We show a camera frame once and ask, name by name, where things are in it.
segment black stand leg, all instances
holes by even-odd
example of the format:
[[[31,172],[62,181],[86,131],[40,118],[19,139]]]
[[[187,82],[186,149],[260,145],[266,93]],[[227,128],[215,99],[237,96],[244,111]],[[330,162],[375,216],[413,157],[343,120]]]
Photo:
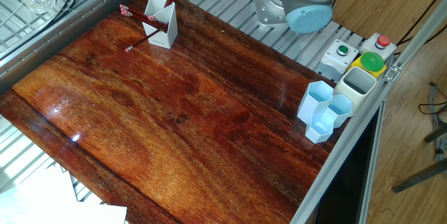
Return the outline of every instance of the black stand leg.
[[[447,133],[447,124],[444,124],[443,126],[441,126],[440,128],[438,128],[438,130],[430,133],[429,135],[424,137],[424,140],[427,143],[430,143],[431,141],[437,139],[438,137],[441,137],[444,133]]]
[[[436,174],[439,174],[443,171],[447,170],[447,158],[443,159],[441,162],[437,162],[434,165],[431,165],[424,170],[406,178],[402,183],[396,185],[392,188],[395,193],[403,191],[411,186],[416,185],[430,177],[433,177]]]

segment light blue hexagonal cup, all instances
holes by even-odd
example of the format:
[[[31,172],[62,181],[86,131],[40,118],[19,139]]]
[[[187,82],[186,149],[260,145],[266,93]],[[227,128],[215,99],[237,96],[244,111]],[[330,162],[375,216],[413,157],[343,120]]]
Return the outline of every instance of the light blue hexagonal cup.
[[[332,92],[333,88],[323,81],[310,83],[298,107],[298,118],[310,124],[313,115],[322,114],[328,108]]]
[[[339,128],[351,116],[351,109],[352,102],[343,94],[337,94],[324,113],[334,121],[334,128]]]
[[[333,118],[327,113],[314,115],[306,126],[306,137],[315,144],[325,142],[334,130]]]

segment green button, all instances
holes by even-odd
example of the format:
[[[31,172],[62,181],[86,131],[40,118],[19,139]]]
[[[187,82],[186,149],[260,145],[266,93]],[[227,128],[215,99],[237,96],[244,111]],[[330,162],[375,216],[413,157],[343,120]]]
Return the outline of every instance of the green button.
[[[374,52],[365,52],[360,57],[360,62],[365,69],[374,72],[381,70],[385,65],[385,62],[380,55]]]
[[[338,49],[337,49],[337,53],[338,53],[340,56],[346,56],[346,55],[348,54],[348,52],[349,52],[348,47],[346,47],[346,46],[344,46],[344,45],[340,45],[340,46],[338,47]]]
[[[338,49],[343,53],[348,53],[348,51],[349,51],[348,47],[343,46],[343,45],[338,47]]]

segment reddish-brown wood grain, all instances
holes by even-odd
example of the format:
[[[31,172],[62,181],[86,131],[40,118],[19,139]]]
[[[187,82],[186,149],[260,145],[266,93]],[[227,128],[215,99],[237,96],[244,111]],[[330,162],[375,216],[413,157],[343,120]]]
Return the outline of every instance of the reddish-brown wood grain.
[[[144,34],[116,12],[3,95],[0,114],[131,223],[288,223],[341,133],[312,144],[296,118],[323,78],[175,2],[172,49],[125,53]]]

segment white paper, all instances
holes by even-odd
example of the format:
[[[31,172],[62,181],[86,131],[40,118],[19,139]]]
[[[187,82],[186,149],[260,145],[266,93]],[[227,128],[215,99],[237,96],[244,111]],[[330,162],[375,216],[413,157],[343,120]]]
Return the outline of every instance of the white paper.
[[[70,174],[59,166],[0,194],[0,224],[122,224],[125,218],[126,207],[77,202]]]

